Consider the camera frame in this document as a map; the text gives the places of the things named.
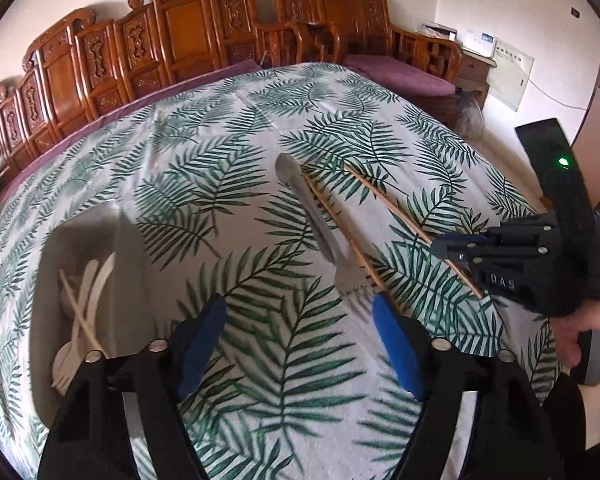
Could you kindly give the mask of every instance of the small wooden side table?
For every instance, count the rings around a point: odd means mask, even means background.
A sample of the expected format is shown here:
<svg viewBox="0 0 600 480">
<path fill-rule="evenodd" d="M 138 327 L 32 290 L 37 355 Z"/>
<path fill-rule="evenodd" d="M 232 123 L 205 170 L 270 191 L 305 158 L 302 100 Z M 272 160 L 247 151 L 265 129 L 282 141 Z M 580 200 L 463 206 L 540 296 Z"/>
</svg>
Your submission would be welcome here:
<svg viewBox="0 0 600 480">
<path fill-rule="evenodd" d="M 462 63 L 453 84 L 465 92 L 472 92 L 480 110 L 484 107 L 489 92 L 487 75 L 492 66 L 496 66 L 493 59 L 462 50 Z"/>
</svg>

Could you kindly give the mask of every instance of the white tray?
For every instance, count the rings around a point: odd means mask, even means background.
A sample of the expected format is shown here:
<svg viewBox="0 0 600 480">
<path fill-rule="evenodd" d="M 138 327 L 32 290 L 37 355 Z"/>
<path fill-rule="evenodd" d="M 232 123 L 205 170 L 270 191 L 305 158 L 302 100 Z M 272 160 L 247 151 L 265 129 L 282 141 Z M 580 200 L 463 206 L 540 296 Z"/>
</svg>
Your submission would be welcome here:
<svg viewBox="0 0 600 480">
<path fill-rule="evenodd" d="M 138 229 L 115 202 L 103 202 L 59 225 L 46 239 L 31 312 L 31 394 L 40 421 L 50 427 L 61 396 L 51 387 L 51 365 L 71 339 L 72 320 L 60 305 L 58 270 L 81 276 L 89 260 L 116 263 L 102 291 L 96 337 L 110 357 L 134 354 L 157 336 L 149 263 Z"/>
</svg>

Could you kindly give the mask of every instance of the chopstick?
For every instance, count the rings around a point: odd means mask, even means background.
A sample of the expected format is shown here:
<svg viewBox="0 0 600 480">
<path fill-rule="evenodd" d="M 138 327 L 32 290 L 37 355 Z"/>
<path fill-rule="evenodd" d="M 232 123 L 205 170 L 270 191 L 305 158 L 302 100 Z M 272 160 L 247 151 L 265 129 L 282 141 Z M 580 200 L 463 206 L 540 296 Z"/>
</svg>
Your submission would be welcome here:
<svg viewBox="0 0 600 480">
<path fill-rule="evenodd" d="M 400 220 L 402 220 L 405 224 L 407 224 L 407 227 L 409 227 L 409 229 L 411 229 L 411 231 L 414 234 L 416 234 L 420 238 L 422 238 L 427 245 L 431 245 L 431 243 L 433 242 L 433 238 L 431 236 L 429 236 L 428 234 L 426 234 L 426 232 L 423 231 L 422 227 L 420 227 L 415 220 L 413 220 L 409 215 L 407 215 L 407 213 L 402 211 L 400 208 L 398 208 L 397 205 L 395 205 L 393 202 L 391 202 L 391 200 L 389 200 L 389 198 L 384 193 L 382 193 L 382 191 L 380 191 L 376 186 L 371 184 L 365 177 L 360 175 L 356 170 L 354 170 L 348 164 L 344 165 L 344 169 L 346 171 L 349 171 L 349 173 L 352 174 L 356 178 L 356 180 L 359 181 L 360 184 L 362 184 L 369 191 L 371 191 L 375 196 L 377 196 L 381 200 L 381 202 L 384 203 L 385 206 L 387 206 Z M 474 283 L 467 277 L 467 275 L 465 275 L 465 273 L 462 272 L 462 269 L 460 267 L 458 267 L 451 260 L 445 260 L 445 263 L 451 268 L 451 270 L 453 270 L 453 272 L 456 273 L 458 278 L 460 278 L 460 280 L 469 289 L 471 289 L 471 292 L 474 294 L 474 296 L 476 298 L 478 298 L 479 300 L 484 298 L 483 291 L 481 291 L 478 287 L 476 287 L 474 285 Z"/>
<path fill-rule="evenodd" d="M 109 356 L 104 351 L 104 348 L 102 348 L 102 345 L 96 339 L 96 336 L 94 335 L 93 330 L 91 330 L 91 327 L 87 324 L 86 320 L 84 319 L 84 316 L 80 312 L 80 309 L 78 308 L 78 302 L 75 300 L 74 290 L 71 288 L 71 285 L 69 285 L 69 281 L 66 278 L 64 270 L 60 269 L 58 271 L 58 275 L 60 276 L 60 281 L 62 282 L 62 286 L 64 286 L 64 288 L 66 290 L 66 295 L 69 298 L 69 304 L 71 305 L 71 308 L 74 310 L 75 318 L 78 320 L 78 323 L 80 324 L 80 328 L 82 329 L 84 334 L 87 336 L 87 339 L 89 340 L 90 345 L 94 349 L 100 350 L 102 352 L 102 354 L 104 355 L 104 357 L 109 359 Z"/>
<path fill-rule="evenodd" d="M 347 242 L 349 242 L 349 245 L 351 246 L 351 249 L 353 250 L 353 252 L 356 254 L 360 264 L 362 264 L 362 266 L 365 267 L 366 272 L 373 278 L 373 280 L 374 280 L 374 282 L 376 282 L 376 285 L 378 286 L 378 288 L 380 290 L 382 290 L 383 292 L 387 292 L 387 288 L 386 288 L 386 285 L 384 284 L 384 281 L 382 280 L 382 278 L 380 277 L 378 272 L 374 269 L 373 265 L 371 265 L 371 262 L 366 257 L 365 253 L 362 252 L 362 250 L 360 249 L 359 245 L 357 244 L 355 238 L 353 237 L 353 235 L 351 234 L 349 229 L 346 227 L 346 225 L 343 224 L 342 220 L 338 219 L 338 216 L 336 215 L 336 213 L 334 213 L 333 209 L 331 208 L 331 206 L 329 205 L 329 203 L 327 202 L 325 197 L 322 195 L 322 193 L 320 191 L 318 191 L 318 188 L 315 187 L 315 184 L 306 175 L 304 170 L 302 170 L 302 176 L 304 176 L 304 179 L 306 180 L 307 185 L 309 186 L 312 193 L 317 198 L 318 202 L 320 202 L 320 204 L 322 204 L 322 207 L 325 209 L 325 211 L 328 213 L 328 215 L 333 219 L 333 222 L 336 224 L 336 227 L 342 233 L 342 236 L 344 236 L 346 238 Z"/>
</svg>

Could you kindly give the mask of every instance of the carved wooden chair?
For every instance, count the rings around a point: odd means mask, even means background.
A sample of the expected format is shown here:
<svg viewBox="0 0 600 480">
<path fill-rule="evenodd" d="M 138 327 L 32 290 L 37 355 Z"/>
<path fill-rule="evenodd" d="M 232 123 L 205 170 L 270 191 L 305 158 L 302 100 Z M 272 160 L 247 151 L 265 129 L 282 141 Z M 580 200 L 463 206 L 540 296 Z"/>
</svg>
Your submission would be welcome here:
<svg viewBox="0 0 600 480">
<path fill-rule="evenodd" d="M 24 77 L 0 85 L 0 188 L 88 123 L 151 92 L 243 60 L 342 60 L 333 23 L 259 25 L 254 0 L 128 0 L 96 22 L 76 9 L 40 34 Z"/>
<path fill-rule="evenodd" d="M 404 97 L 455 93 L 450 82 L 460 67 L 460 47 L 396 27 L 386 0 L 275 0 L 275 4 L 281 22 L 336 23 L 348 41 L 344 65 Z"/>
</svg>

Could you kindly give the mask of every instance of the purple seat cushion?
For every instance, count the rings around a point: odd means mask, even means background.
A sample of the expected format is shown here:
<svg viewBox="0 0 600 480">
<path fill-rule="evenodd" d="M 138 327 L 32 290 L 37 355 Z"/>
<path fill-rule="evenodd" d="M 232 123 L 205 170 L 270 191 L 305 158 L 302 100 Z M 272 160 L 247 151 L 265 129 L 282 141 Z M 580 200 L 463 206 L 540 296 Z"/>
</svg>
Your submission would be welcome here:
<svg viewBox="0 0 600 480">
<path fill-rule="evenodd" d="M 456 87 L 449 81 L 389 56 L 347 54 L 344 66 L 405 99 L 413 96 L 440 97 L 456 93 Z"/>
</svg>

